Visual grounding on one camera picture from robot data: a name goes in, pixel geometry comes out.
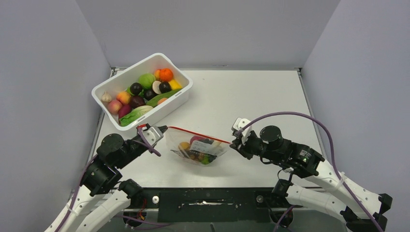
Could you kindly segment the yellow orange fruit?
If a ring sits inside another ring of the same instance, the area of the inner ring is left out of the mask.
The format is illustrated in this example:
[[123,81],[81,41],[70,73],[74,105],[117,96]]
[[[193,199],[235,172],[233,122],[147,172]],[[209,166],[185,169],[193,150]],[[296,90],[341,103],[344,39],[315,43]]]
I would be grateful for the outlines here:
[[183,150],[183,151],[189,151],[190,150],[190,143],[189,142],[181,142],[178,145],[178,149]]

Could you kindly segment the dark grape bunch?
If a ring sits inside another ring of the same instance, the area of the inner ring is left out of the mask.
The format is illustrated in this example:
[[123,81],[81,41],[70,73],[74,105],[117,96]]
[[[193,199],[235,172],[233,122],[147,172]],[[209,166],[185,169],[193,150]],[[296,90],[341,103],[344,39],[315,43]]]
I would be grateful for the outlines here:
[[190,150],[189,152],[192,153],[204,153],[206,154],[206,157],[209,158],[210,163],[213,162],[217,156],[215,155],[214,151],[214,140],[212,139],[205,139],[203,141],[194,141],[192,144],[190,144]]

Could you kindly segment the clear zip top bag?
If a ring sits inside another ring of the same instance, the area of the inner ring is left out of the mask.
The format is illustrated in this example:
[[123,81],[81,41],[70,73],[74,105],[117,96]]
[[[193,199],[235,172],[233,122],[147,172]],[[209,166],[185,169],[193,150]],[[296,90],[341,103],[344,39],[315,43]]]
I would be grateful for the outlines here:
[[217,156],[217,158],[224,155],[228,151],[228,149],[230,148],[229,147],[229,145],[231,144],[230,142],[227,142],[227,141],[224,141],[224,140],[221,140],[221,139],[209,136],[209,135],[203,135],[203,134],[193,132],[193,131],[190,131],[190,130],[170,126],[170,127],[168,127],[168,130],[165,133],[167,149],[170,152],[178,155],[180,158],[182,158],[183,160],[185,160],[187,162],[204,166],[200,162],[196,162],[194,160],[191,160],[189,158],[189,153],[190,153],[189,151],[183,151],[183,150],[178,149],[178,145],[181,142],[189,142],[190,143],[191,137],[193,137],[195,135],[196,136],[201,136],[201,137],[204,137],[204,138],[207,138],[207,139],[212,139],[212,140],[215,141],[214,144],[213,144],[213,147],[214,147],[215,155]]

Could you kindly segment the tan longan fruit bunch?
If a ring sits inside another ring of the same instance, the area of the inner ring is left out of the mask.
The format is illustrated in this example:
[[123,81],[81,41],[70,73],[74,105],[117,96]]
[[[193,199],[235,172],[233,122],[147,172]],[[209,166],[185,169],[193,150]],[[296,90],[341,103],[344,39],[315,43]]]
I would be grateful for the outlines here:
[[201,152],[199,153],[190,152],[189,153],[189,158],[194,161],[203,161],[205,157],[206,157],[206,154],[201,153]]

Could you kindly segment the lime green fruit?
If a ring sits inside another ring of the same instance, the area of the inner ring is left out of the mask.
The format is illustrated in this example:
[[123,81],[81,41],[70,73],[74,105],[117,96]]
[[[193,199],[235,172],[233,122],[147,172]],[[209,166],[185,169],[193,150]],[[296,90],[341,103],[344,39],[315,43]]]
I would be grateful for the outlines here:
[[210,163],[210,161],[209,161],[209,158],[208,157],[204,157],[202,160],[201,160],[201,164],[203,164],[203,165],[208,165]]

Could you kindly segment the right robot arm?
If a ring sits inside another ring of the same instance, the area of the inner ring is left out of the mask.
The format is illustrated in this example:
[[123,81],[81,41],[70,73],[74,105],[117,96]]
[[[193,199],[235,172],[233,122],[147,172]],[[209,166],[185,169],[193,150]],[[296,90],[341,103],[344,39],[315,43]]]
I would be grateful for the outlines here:
[[235,137],[230,148],[247,159],[266,159],[267,164],[277,165],[325,191],[309,190],[280,179],[272,191],[274,204],[298,205],[330,215],[351,232],[385,231],[387,218],[383,214],[391,208],[390,195],[373,193],[351,181],[311,147],[284,139],[278,127],[267,126],[259,135],[246,129]]

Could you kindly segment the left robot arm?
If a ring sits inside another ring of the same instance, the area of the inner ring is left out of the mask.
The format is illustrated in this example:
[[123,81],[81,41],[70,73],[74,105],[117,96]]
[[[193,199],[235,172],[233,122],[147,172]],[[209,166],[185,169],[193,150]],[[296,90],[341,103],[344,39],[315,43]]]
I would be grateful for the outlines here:
[[143,188],[132,179],[122,180],[120,169],[146,151],[155,153],[154,146],[167,129],[144,124],[129,140],[117,133],[105,136],[82,172],[74,194],[46,231],[96,232],[127,207],[145,207]]

